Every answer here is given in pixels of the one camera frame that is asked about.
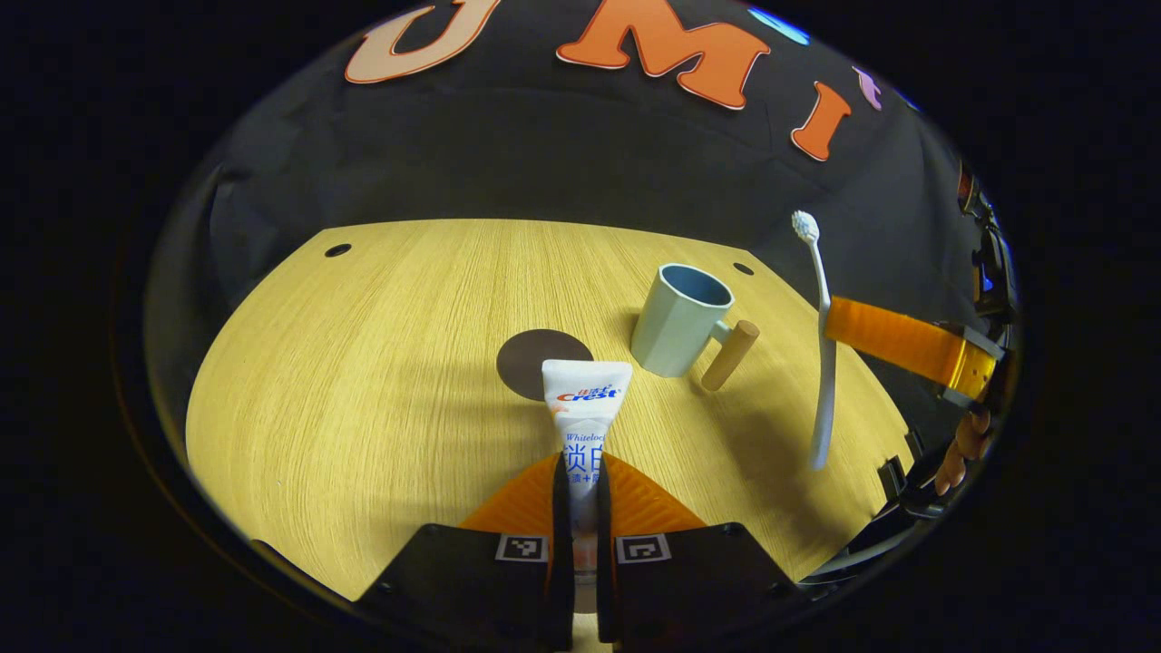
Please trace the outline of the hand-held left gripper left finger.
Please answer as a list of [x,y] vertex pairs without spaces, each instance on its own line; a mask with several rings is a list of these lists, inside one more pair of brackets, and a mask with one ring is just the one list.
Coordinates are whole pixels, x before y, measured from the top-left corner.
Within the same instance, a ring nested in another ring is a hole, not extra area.
[[568,503],[561,455],[531,464],[457,526],[414,531],[361,596],[359,615],[409,650],[570,650]]

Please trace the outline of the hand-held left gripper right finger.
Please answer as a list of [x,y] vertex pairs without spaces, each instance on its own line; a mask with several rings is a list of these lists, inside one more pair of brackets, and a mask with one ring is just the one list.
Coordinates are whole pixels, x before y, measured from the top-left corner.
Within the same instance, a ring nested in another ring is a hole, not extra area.
[[599,638],[616,652],[747,652],[805,593],[737,521],[701,521],[605,454],[597,486]]

